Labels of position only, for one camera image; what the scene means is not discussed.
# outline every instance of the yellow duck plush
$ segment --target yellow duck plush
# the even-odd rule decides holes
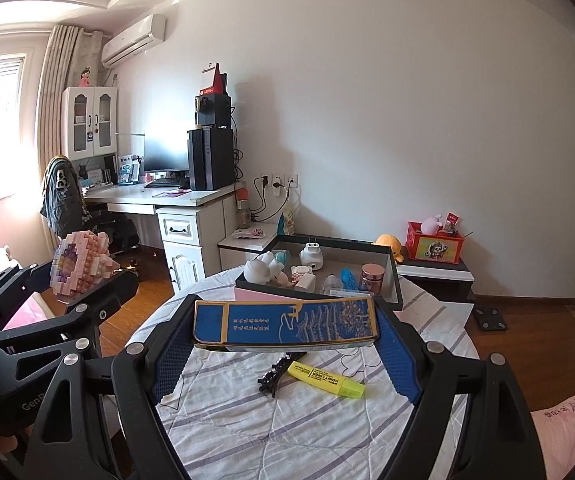
[[[394,259],[400,264],[403,263],[403,255],[401,254],[401,242],[394,235],[380,235],[376,242],[372,245],[383,245],[392,249],[392,254],[394,254]]]

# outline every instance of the black tray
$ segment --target black tray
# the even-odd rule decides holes
[[[286,266],[286,274],[290,274],[290,267],[300,265],[298,253],[303,249],[305,244],[315,242],[321,246],[324,264],[320,270],[315,270],[314,275],[317,277],[317,290],[323,283],[323,280],[329,274],[336,274],[341,267],[349,267],[354,274],[357,283],[360,278],[360,267],[364,264],[379,264],[385,267],[385,277],[383,279],[383,289],[379,298],[387,304],[392,310],[403,309],[403,298],[401,296],[401,285],[399,276],[396,272],[396,262],[392,251],[389,247],[372,245],[371,242],[360,240],[345,240],[344,238],[330,238],[324,236],[312,235],[278,235],[276,239],[266,248],[266,251],[280,251],[287,249],[291,253],[290,261]],[[257,285],[248,282],[243,273],[236,279],[237,288],[262,292],[263,294],[275,294],[288,298],[297,298],[299,300],[328,300],[333,296],[324,294],[301,292],[290,288],[280,288],[270,285]]]

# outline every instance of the black camera rig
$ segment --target black camera rig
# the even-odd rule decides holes
[[[69,304],[64,316],[3,331],[49,280],[50,264],[0,274],[0,434],[34,424],[22,478],[121,478],[102,403],[103,395],[114,394],[135,468],[130,479],[190,480],[156,405],[173,391],[192,352],[200,298],[187,296],[145,343],[102,358],[99,325],[135,295],[136,276],[122,270]],[[545,480],[532,418],[503,356],[455,356],[441,343],[423,341],[378,301],[376,311],[376,350],[392,384],[414,406],[379,480],[429,478],[458,394],[467,394],[467,407],[449,478]],[[0,478],[13,478],[7,474],[0,466]]]

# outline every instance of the wall-mounted air conditioner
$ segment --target wall-mounted air conditioner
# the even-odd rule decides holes
[[[101,62],[112,68],[141,52],[164,42],[165,16],[152,14],[109,40],[103,47]]]

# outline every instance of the blue gift box with gold trim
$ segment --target blue gift box with gold trim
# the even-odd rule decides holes
[[[277,303],[197,301],[197,346],[232,351],[307,351],[371,344],[378,336],[372,298]]]

